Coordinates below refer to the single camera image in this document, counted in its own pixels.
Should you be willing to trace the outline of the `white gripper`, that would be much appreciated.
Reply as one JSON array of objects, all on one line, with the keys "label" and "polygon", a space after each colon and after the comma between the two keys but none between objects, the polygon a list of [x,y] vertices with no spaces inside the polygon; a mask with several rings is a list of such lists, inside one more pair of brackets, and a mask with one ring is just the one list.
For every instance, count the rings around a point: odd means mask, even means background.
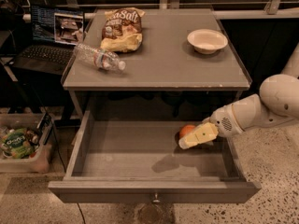
[{"label": "white gripper", "polygon": [[242,128],[237,123],[232,105],[225,105],[215,110],[209,121],[211,123],[207,122],[195,126],[191,132],[179,138],[179,146],[182,149],[188,149],[212,141],[218,134],[220,137],[232,137],[243,133]]}]

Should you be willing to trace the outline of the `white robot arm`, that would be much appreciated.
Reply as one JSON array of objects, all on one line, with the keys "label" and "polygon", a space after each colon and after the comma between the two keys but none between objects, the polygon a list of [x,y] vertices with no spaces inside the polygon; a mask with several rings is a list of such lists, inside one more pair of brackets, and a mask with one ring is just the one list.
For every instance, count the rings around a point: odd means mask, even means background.
[{"label": "white robot arm", "polygon": [[182,149],[253,128],[288,126],[299,120],[299,45],[278,75],[268,77],[258,94],[218,108],[203,123],[182,135]]}]

